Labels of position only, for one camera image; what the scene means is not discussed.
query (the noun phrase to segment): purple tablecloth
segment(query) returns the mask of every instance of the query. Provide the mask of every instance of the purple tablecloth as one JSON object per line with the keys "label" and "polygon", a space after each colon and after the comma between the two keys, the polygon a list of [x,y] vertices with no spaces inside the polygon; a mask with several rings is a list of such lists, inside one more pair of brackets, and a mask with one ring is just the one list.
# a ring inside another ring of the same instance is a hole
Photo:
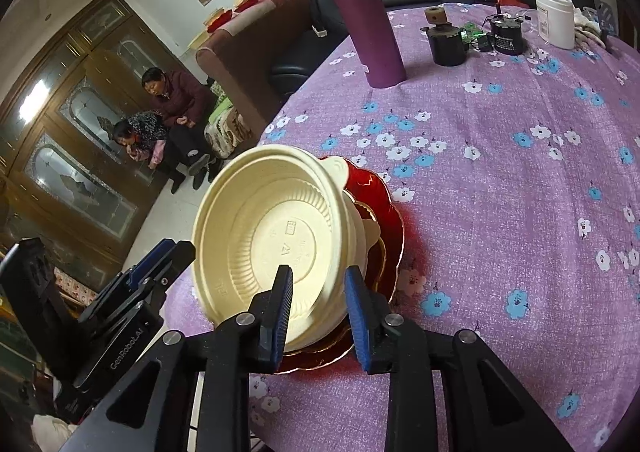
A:
{"label": "purple tablecloth", "polygon": [[[455,25],[492,13],[446,9]],[[614,54],[545,45],[529,14],[527,56],[472,52],[445,68],[422,9],[396,11],[406,82],[370,88],[347,39],[262,143],[381,173],[408,234],[395,309],[433,331],[478,331],[575,450],[591,451],[640,382],[639,57],[616,40]],[[209,327],[189,276],[166,318]],[[256,377],[252,429],[277,452],[381,451],[387,388],[351,356]]]}

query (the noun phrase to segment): purple thermos bottle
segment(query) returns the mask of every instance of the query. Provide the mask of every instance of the purple thermos bottle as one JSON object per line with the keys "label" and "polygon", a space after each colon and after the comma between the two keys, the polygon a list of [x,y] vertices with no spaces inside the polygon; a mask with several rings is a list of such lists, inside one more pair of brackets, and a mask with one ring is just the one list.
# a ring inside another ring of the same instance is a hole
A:
{"label": "purple thermos bottle", "polygon": [[382,0],[335,0],[373,88],[406,80],[406,71]]}

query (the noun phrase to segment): woman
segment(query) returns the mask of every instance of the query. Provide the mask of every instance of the woman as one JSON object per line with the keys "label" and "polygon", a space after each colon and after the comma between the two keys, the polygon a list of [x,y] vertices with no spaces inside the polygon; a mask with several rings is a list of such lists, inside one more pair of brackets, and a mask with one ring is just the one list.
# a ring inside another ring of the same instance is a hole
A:
{"label": "woman", "polygon": [[138,112],[127,119],[118,121],[113,128],[111,138],[127,148],[127,154],[136,161],[144,161],[151,157],[149,168],[156,167],[173,180],[171,193],[175,194],[184,181],[184,174],[178,169],[178,162],[188,166],[188,174],[195,176],[209,162],[209,154],[202,153],[195,145],[187,145],[183,151],[168,142],[169,129],[162,123],[157,112]]}
{"label": "woman", "polygon": [[[142,87],[153,96],[153,107],[162,114],[164,124],[170,128],[169,139],[175,146],[180,151],[196,146],[201,153],[210,156],[209,183],[213,181],[222,161],[214,158],[204,137],[204,129],[216,96],[185,70],[162,72],[158,67],[151,67],[142,76]],[[207,169],[203,168],[194,176],[194,188],[202,184],[206,173]]]}

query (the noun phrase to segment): black hair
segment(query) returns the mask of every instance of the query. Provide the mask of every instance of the black hair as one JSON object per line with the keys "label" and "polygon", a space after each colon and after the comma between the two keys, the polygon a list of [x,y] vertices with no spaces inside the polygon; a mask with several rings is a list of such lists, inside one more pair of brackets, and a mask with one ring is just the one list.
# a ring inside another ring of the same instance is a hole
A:
{"label": "black hair", "polygon": [[159,67],[151,67],[145,71],[142,75],[142,86],[145,86],[149,82],[161,82],[162,81],[162,69]]}
{"label": "black hair", "polygon": [[116,143],[119,139],[125,139],[133,136],[133,127],[126,119],[121,119],[113,126],[113,132],[111,132],[111,139]]}

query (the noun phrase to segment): metal screw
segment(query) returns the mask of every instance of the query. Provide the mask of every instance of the metal screw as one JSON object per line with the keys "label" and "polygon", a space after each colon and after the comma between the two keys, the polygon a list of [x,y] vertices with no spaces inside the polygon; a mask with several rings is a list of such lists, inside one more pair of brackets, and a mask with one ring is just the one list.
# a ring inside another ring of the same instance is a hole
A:
{"label": "metal screw", "polygon": [[162,342],[168,346],[177,344],[180,340],[182,340],[182,335],[178,331],[168,331],[162,335]]}
{"label": "metal screw", "polygon": [[236,324],[239,326],[250,326],[255,322],[255,317],[251,313],[240,313],[236,317]]}
{"label": "metal screw", "polygon": [[460,338],[464,344],[472,344],[478,340],[478,335],[476,335],[476,332],[471,329],[462,329],[458,334],[458,338]]}
{"label": "metal screw", "polygon": [[398,313],[389,313],[385,317],[385,322],[389,326],[401,326],[404,323],[404,317]]}

